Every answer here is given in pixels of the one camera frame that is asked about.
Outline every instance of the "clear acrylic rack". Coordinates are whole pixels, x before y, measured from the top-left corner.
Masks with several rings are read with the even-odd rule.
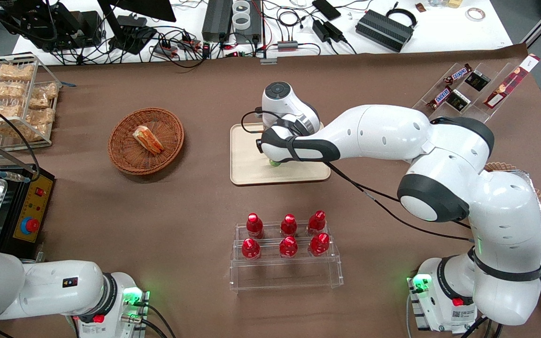
[[[319,257],[308,252],[311,236],[306,234],[307,220],[296,220],[296,242],[298,253],[291,258],[279,255],[279,243],[283,240],[279,229],[281,222],[264,223],[264,238],[257,239],[260,244],[260,258],[249,260],[243,257],[241,246],[248,238],[245,223],[235,227],[230,266],[230,289],[232,291],[287,289],[292,287],[330,286],[335,288],[343,285],[341,259],[339,250],[328,225],[324,232],[330,235],[329,250]]]

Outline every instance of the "candy bar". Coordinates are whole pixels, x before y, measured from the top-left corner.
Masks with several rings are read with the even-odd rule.
[[[433,110],[438,109],[440,104],[442,104],[451,93],[452,89],[449,86],[446,86],[446,88],[444,88],[444,90],[442,90],[442,92],[440,92],[440,94],[438,94],[435,99],[431,100],[431,102],[427,104],[427,107],[430,107]]]
[[[454,73],[453,75],[450,75],[449,77],[444,78],[444,82],[447,84],[453,84],[456,80],[462,78],[466,73],[473,71],[473,68],[469,66],[468,63],[464,64],[464,67],[462,67],[459,71]]]

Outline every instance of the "green indicator light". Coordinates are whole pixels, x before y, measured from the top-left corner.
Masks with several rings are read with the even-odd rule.
[[[427,290],[429,289],[429,283],[431,283],[431,276],[428,274],[418,274],[412,279],[415,289]]]

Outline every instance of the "clear plastic container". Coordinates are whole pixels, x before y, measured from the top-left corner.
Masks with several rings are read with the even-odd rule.
[[[335,288],[343,285],[340,253],[333,237],[331,236],[329,250],[319,257],[314,257],[308,252],[312,239],[306,235],[305,225],[308,223],[306,220],[297,222],[295,238],[298,252],[294,257],[281,257],[281,222],[268,222],[264,224],[264,238],[257,240],[262,249],[261,256],[253,261],[241,254],[241,245],[247,238],[245,223],[236,225],[230,265],[232,291],[319,286]],[[325,232],[331,234],[328,225],[325,226]]]
[[[504,68],[500,71],[495,71],[488,67],[487,65],[480,63],[476,67],[473,67],[474,70],[479,71],[486,77],[490,79],[489,83],[477,91],[475,88],[470,86],[464,80],[467,79],[471,73],[466,73],[461,79],[458,79],[453,84],[448,85],[451,89],[457,90],[460,94],[465,96],[470,103],[468,103],[463,109],[458,111],[448,102],[443,102],[438,106],[436,110],[431,109],[427,106],[427,103],[431,102],[444,88],[447,86],[447,83],[444,82],[444,78],[456,73],[458,70],[464,67],[463,64],[456,63],[454,64],[434,86],[412,107],[413,109],[423,112],[429,117],[429,120],[433,120],[437,117],[470,117],[475,120],[481,121],[483,123],[487,122],[493,115],[496,113],[500,107],[504,104],[504,101],[508,97],[504,98],[496,107],[490,108],[484,104],[487,97],[498,88],[500,83],[507,77],[511,71],[515,70],[516,66],[507,63]]]

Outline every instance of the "power adapter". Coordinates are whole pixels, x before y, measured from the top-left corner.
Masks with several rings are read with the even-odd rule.
[[[316,36],[318,36],[321,42],[327,42],[327,40],[329,40],[329,31],[327,31],[321,21],[315,20],[312,23],[312,30],[316,33]]]
[[[339,42],[339,41],[344,41],[345,42],[346,41],[346,38],[344,37],[343,32],[341,32],[339,30],[339,28],[333,26],[333,23],[331,23],[329,21],[325,21],[323,26],[325,27],[327,32],[329,32],[329,37],[331,37],[333,39],[333,41],[335,41],[335,42]]]

